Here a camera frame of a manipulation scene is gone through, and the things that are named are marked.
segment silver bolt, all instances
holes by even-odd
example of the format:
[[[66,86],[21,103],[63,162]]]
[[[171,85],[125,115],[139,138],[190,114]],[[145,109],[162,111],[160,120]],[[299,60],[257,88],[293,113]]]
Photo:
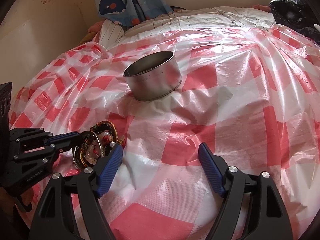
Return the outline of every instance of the silver bolt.
[[[266,172],[266,171],[264,171],[263,173],[262,173],[262,177],[264,177],[264,178],[269,178],[270,177],[270,174],[268,173],[268,172]]]
[[[229,167],[229,171],[232,172],[232,173],[236,173],[238,171],[238,168],[235,167],[235,166],[230,166]]]
[[[88,168],[85,168],[85,169],[84,169],[84,173],[89,174],[89,173],[91,173],[91,172],[93,172],[93,168],[91,168],[91,167],[88,167]]]
[[[115,142],[110,142],[110,147],[113,148],[114,146],[116,146]]]
[[[60,177],[60,173],[54,173],[53,175],[52,175],[52,178],[53,179],[58,179]]]

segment checkered tablecloth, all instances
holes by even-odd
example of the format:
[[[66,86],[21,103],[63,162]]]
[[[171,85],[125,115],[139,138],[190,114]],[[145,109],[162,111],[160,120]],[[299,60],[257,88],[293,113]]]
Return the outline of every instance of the checkered tablecloth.
[[[164,98],[139,102],[122,72],[162,50],[174,51],[183,81]],[[221,199],[199,163],[201,142],[243,172],[271,174],[297,239],[320,208],[319,91],[320,47],[284,26],[177,30],[62,54],[16,95],[10,124],[59,134],[110,120],[127,136],[123,163],[100,199],[117,240],[205,239]],[[77,173],[71,153],[54,171]],[[34,206],[48,180],[34,186]],[[23,215],[28,225],[32,215]],[[234,239],[244,218],[245,208]]]

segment stainless steel bowl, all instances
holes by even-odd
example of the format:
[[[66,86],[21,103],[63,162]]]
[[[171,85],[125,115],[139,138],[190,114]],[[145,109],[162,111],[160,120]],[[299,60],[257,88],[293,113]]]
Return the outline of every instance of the stainless steel bowl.
[[[140,101],[164,97],[182,81],[172,51],[156,52],[137,60],[124,70],[123,77],[134,97]]]

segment black device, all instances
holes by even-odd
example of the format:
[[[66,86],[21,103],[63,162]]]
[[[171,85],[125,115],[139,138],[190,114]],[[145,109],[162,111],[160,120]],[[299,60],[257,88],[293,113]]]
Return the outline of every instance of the black device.
[[[0,119],[3,161],[0,183],[16,199],[18,208],[28,212],[32,207],[25,206],[20,195],[52,173],[59,153],[81,144],[83,139],[77,132],[53,136],[42,128],[9,131],[10,93],[10,83],[0,85],[0,102],[5,102]],[[71,202],[71,194],[78,194],[90,239],[116,240],[98,199],[108,192],[122,156],[122,147],[116,144],[93,168],[68,177],[54,173],[36,207],[28,239],[81,240]],[[244,193],[249,192],[250,206],[240,240],[293,239],[284,203],[268,172],[259,176],[242,173],[236,166],[228,166],[222,157],[212,154],[205,143],[199,146],[199,160],[212,190],[224,199],[206,240],[231,240]]]

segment red and white checkered plastic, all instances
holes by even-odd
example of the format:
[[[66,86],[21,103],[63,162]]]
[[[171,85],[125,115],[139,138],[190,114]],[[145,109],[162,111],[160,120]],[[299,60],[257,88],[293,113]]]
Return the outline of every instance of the red and white checkered plastic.
[[[139,102],[122,72],[161,50],[174,51],[183,81],[164,98]],[[110,120],[127,136],[123,163],[100,199],[117,239],[205,239],[221,199],[200,166],[201,142],[243,172],[271,174],[297,239],[320,208],[319,91],[320,47],[284,26],[178,30],[60,55],[16,95],[10,124],[59,134]],[[77,173],[71,153],[54,171]],[[48,180],[34,186],[34,206]],[[73,205],[88,239],[75,195]],[[23,214],[28,225],[32,215]],[[235,239],[244,219],[245,210]]]

